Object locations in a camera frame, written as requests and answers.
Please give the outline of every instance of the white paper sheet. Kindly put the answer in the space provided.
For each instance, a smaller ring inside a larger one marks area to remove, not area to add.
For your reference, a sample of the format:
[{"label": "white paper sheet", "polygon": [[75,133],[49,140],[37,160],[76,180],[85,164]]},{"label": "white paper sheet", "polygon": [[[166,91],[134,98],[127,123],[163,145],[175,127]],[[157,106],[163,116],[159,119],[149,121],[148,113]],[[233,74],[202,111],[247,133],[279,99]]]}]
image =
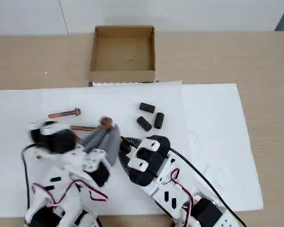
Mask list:
[{"label": "white paper sheet", "polygon": [[[155,117],[154,114],[140,111],[140,102],[153,104],[157,111],[166,113],[163,129],[145,132],[137,125],[136,119],[141,115],[149,122],[153,122]],[[46,120],[50,113],[70,110],[75,106],[81,108],[79,117],[67,116],[59,120],[76,125],[97,125],[101,116],[109,115],[118,123],[122,135],[137,138],[152,134],[165,135],[176,149],[189,156],[181,82],[123,86],[121,89],[93,87],[0,91],[0,125],[4,125],[0,129],[0,176],[4,175],[0,177],[0,217],[21,217],[26,210],[20,151],[30,143],[28,124]],[[42,159],[37,160],[32,152],[27,152],[27,165],[30,182],[35,182],[50,164]],[[109,196],[109,201],[94,204],[98,214],[162,213],[138,186],[130,183],[119,163],[114,166],[107,186],[101,191]]]},{"label": "white paper sheet", "polygon": [[193,164],[232,209],[262,209],[237,86],[183,85],[183,98]]},{"label": "white paper sheet", "polygon": [[[173,148],[192,160],[217,186],[231,207],[235,210],[262,208],[261,191],[236,86],[191,85],[184,86],[183,92],[190,133],[186,130],[181,83],[128,85],[121,89],[110,86],[0,91],[0,217],[22,217],[25,213],[26,190],[19,155],[21,149],[30,143],[28,124],[46,120],[48,114],[70,110],[74,106],[81,107],[80,117],[67,116],[59,120],[77,125],[97,125],[100,116],[109,114],[124,136],[145,138],[151,134],[165,135],[170,138]],[[147,133],[137,127],[135,120],[138,116],[143,115],[150,122],[155,117],[139,111],[140,102],[154,104],[156,111],[166,114],[162,130],[153,129]],[[192,141],[192,152],[188,135]],[[238,147],[236,152],[232,151],[234,146]],[[37,161],[32,152],[27,153],[27,163],[31,182],[42,176],[44,169],[51,165],[48,161]],[[94,204],[99,214],[162,213],[138,186],[129,182],[119,163],[114,166],[112,177],[102,191],[109,195],[109,202]]]}]

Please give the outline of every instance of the open cardboard box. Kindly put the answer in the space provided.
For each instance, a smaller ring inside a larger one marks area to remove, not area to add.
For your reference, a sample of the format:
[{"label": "open cardboard box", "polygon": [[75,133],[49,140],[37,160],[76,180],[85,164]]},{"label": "open cardboard box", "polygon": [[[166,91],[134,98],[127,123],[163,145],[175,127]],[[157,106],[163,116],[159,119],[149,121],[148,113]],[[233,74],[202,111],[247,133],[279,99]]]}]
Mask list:
[{"label": "open cardboard box", "polygon": [[96,26],[92,82],[154,82],[154,26]]}]

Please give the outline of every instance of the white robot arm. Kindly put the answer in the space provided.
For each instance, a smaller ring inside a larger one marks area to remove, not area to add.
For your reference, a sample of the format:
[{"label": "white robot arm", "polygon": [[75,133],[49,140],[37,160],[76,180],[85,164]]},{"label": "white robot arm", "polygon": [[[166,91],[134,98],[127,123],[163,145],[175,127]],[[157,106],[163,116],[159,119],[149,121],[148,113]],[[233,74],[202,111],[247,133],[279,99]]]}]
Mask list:
[{"label": "white robot arm", "polygon": [[120,145],[117,125],[99,128],[80,142],[68,125],[44,122],[31,127],[38,159],[56,161],[44,177],[32,183],[33,202],[25,215],[30,227],[99,227],[97,214],[83,206],[80,189],[94,201],[108,197],[100,188],[109,179]]},{"label": "white robot arm", "polygon": [[205,187],[186,188],[182,185],[180,169],[183,165],[179,157],[170,151],[167,138],[151,136],[144,140],[124,140],[136,147],[130,153],[119,153],[120,162],[130,180],[140,185],[155,200],[173,219],[174,226],[239,226],[238,217],[235,218],[210,190]]}]

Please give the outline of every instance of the black cable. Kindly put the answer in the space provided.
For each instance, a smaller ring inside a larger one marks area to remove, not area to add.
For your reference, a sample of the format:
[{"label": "black cable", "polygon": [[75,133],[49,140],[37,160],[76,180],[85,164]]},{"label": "black cable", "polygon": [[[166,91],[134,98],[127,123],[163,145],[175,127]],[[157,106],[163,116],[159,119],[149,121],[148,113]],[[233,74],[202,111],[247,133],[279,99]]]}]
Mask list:
[{"label": "black cable", "polygon": [[170,147],[166,147],[169,148],[173,153],[175,153],[176,155],[178,155],[183,161],[185,161],[206,183],[207,185],[212,189],[212,191],[216,194],[216,196],[219,198],[219,200],[223,203],[223,205],[226,207],[226,209],[244,226],[247,227],[247,225],[244,223],[243,220],[241,220],[239,218],[238,215],[235,214],[235,212],[232,211],[232,209],[227,205],[227,203],[223,200],[223,198],[220,196],[220,194],[217,192],[217,190],[213,187],[213,185],[206,179],[205,176],[203,176],[203,174],[196,168],[194,167],[193,164],[191,164],[183,155],[181,155],[179,152],[177,152],[176,150],[174,150],[173,148]]},{"label": "black cable", "polygon": [[27,147],[25,147],[21,151],[21,158],[22,158],[22,161],[23,161],[24,172],[25,172],[25,181],[26,181],[26,185],[27,185],[27,209],[29,209],[29,207],[30,207],[30,200],[29,200],[29,182],[28,182],[28,176],[27,176],[27,163],[25,161],[24,153],[27,149],[30,149],[30,148],[35,147],[35,146],[37,146],[37,144],[33,143],[31,145],[28,145]]}]

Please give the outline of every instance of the wooden table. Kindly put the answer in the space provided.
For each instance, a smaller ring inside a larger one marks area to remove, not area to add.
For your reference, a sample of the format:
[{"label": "wooden table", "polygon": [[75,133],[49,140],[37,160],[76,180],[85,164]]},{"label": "wooden table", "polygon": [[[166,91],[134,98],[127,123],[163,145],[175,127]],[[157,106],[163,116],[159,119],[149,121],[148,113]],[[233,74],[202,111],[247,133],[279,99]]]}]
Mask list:
[{"label": "wooden table", "polygon": [[[86,87],[92,35],[0,37],[0,89]],[[156,77],[188,84],[237,83],[264,209],[249,226],[284,227],[284,32],[158,33]],[[168,227],[164,215],[100,217],[103,226]],[[22,219],[0,218],[0,227]]]}]

